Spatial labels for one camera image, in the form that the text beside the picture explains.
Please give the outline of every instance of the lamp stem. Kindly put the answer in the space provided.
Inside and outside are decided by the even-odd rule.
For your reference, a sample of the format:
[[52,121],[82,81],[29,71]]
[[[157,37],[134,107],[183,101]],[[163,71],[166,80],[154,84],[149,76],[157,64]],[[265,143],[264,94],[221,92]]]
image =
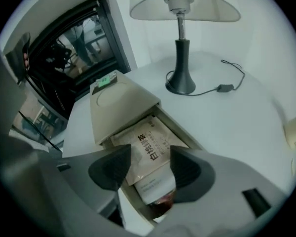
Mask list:
[[185,14],[177,13],[178,26],[179,26],[179,39],[185,40]]

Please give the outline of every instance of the green sticker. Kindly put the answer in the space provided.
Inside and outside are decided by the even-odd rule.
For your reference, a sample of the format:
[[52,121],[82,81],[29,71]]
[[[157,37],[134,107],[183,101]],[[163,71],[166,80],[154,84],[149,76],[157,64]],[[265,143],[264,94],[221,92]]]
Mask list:
[[110,76],[106,76],[99,81],[99,88],[110,83]]

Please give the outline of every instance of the table lamp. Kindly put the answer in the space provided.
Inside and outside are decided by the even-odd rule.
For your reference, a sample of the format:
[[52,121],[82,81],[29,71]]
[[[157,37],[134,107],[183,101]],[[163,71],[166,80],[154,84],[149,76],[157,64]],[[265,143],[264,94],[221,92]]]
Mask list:
[[185,20],[235,22],[240,19],[236,0],[130,0],[130,16],[139,20],[177,20],[176,67],[166,88],[178,94],[195,90],[188,70],[189,40],[185,38]]

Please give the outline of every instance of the power cord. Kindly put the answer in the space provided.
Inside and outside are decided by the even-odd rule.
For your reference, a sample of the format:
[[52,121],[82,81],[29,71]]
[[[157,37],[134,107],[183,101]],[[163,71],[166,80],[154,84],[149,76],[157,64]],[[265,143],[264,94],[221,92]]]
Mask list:
[[19,114],[22,116],[22,118],[27,122],[27,123],[29,123],[54,149],[57,149],[57,150],[59,150],[59,151],[61,151],[56,145],[54,145],[53,143],[51,143],[50,142],[50,140],[49,139],[47,139],[46,137],[45,137],[45,135],[36,127],[36,125],[34,125],[27,117],[25,117],[24,115],[23,115],[23,113],[21,113],[20,111],[19,111]]
[[168,80],[168,75],[172,72],[174,72],[174,70],[170,71],[167,73],[166,75],[166,83],[167,85],[169,86],[169,88],[171,89],[171,91],[174,93],[174,94],[177,94],[177,95],[182,95],[182,96],[190,96],[190,97],[194,97],[194,96],[201,96],[201,95],[204,95],[204,94],[207,94],[209,92],[212,92],[212,91],[217,91],[217,92],[221,92],[221,93],[227,93],[227,92],[230,92],[232,90],[237,90],[240,85],[242,84],[242,81],[243,79],[245,78],[246,74],[241,70],[242,67],[237,64],[237,63],[231,63],[231,62],[228,62],[226,60],[221,60],[222,63],[226,63],[226,64],[230,64],[232,66],[234,66],[237,70],[239,70],[243,75],[242,75],[242,78],[238,84],[238,86],[235,88],[232,84],[220,84],[218,87],[214,88],[214,89],[211,89],[211,90],[208,90],[208,91],[205,91],[205,92],[202,92],[202,93],[199,93],[199,94],[186,94],[186,93],[180,93],[178,91],[176,91],[170,84],[169,80]]

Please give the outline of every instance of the box lid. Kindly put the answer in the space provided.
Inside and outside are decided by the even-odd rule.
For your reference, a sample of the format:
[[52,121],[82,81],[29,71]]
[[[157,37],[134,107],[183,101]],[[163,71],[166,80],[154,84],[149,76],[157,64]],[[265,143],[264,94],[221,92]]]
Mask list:
[[102,90],[90,89],[91,119],[95,144],[101,144],[160,100],[121,72],[117,81]]

